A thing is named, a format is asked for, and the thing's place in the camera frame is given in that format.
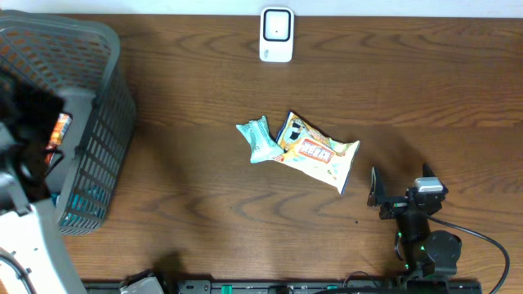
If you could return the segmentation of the orange tissue pack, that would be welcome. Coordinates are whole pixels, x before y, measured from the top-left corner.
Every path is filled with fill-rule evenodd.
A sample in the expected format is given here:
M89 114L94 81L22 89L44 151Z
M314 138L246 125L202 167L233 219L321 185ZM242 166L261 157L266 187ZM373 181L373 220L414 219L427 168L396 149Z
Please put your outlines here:
M73 118L69 114L60 114L47 144L46 150L57 150L62 145Z

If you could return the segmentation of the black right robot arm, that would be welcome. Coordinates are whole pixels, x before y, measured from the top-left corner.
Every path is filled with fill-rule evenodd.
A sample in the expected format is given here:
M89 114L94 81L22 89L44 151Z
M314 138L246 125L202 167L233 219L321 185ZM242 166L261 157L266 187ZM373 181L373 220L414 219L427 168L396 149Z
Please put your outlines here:
M403 196L388 196L377 168L371 169L367 205L379 218L397 224L395 251L411 278L449 278L457 273L462 241L445 230L431 230L429 217L442 208L448 189L427 164Z

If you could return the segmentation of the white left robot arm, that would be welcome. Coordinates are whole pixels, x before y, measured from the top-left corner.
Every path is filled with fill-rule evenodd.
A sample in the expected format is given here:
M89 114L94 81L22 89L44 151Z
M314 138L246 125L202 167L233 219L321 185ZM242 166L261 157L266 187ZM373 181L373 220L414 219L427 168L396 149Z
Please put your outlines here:
M10 293L84 293L54 218L47 148L64 102L1 73L1 280Z

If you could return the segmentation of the yellow snack bag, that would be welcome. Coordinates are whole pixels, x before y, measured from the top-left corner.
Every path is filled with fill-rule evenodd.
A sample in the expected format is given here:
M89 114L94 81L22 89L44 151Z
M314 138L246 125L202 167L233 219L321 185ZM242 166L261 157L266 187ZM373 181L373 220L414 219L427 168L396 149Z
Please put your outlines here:
M343 194L360 141L338 142L325 136L294 112L280 128L276 143L283 153L275 161L335 187Z

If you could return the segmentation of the light green wet wipes pack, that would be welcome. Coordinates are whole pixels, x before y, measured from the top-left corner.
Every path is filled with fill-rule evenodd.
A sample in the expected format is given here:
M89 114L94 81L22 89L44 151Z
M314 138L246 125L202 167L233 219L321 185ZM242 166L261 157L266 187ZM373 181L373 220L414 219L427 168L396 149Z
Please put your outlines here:
M270 136L266 116L262 116L258 120L250 120L245 124L237 124L236 128L250 145L250 163L274 160L284 153L284 150Z

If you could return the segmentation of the blue mouthwash bottle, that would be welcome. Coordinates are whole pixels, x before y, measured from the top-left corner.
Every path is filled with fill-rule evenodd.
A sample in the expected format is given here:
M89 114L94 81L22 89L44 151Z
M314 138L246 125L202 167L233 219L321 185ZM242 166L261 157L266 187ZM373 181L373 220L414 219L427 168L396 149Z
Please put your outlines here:
M84 217L80 216L78 212L83 212L83 197L78 194L72 196L66 205L66 209L60 216L59 225L72 226L84 221Z

